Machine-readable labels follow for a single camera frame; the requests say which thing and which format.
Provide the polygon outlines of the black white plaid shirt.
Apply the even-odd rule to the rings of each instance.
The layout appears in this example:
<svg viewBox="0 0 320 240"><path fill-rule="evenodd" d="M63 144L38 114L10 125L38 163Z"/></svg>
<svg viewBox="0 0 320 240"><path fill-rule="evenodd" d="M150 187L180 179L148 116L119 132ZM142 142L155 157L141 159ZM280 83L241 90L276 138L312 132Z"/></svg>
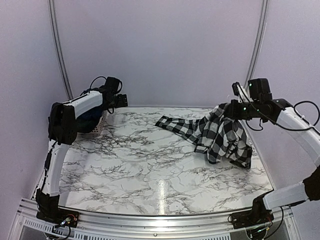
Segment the black white plaid shirt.
<svg viewBox="0 0 320 240"><path fill-rule="evenodd" d="M194 152L206 155L210 164L222 159L249 170L253 148L239 120L227 117L227 103L213 108L200 119L172 118L163 115L155 126L173 132L194 145Z"/></svg>

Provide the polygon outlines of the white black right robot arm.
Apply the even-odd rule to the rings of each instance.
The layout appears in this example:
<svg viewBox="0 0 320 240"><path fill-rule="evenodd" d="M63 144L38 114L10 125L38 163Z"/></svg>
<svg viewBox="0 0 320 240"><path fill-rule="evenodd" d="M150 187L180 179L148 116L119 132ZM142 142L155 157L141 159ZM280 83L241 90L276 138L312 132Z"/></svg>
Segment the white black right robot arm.
<svg viewBox="0 0 320 240"><path fill-rule="evenodd" d="M298 113L295 105L283 98L274 99L266 78L249 80L248 89L246 92L239 82L232 84L238 99L228 105L227 117L233 120L257 118L285 130L309 155L316 169L299 183L256 197L251 210L231 214L231 223L237 228L246 223L255 225L272 220L272 210L275 208L295 207L320 199L320 132Z"/></svg>

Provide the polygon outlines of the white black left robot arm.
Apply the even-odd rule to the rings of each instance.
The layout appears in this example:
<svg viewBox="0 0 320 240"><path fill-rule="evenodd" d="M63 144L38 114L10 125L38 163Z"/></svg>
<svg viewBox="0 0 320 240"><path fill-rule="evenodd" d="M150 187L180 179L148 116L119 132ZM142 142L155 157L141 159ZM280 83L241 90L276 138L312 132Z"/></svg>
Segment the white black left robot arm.
<svg viewBox="0 0 320 240"><path fill-rule="evenodd" d="M92 132L105 112L128 106L127 96L121 93L123 83L108 76L100 87L92 87L72 100L52 105L48 117L48 153L44 162L44 178L36 189L38 219L60 226L75 225L79 214L59 208L59 181L66 154L77 135Z"/></svg>

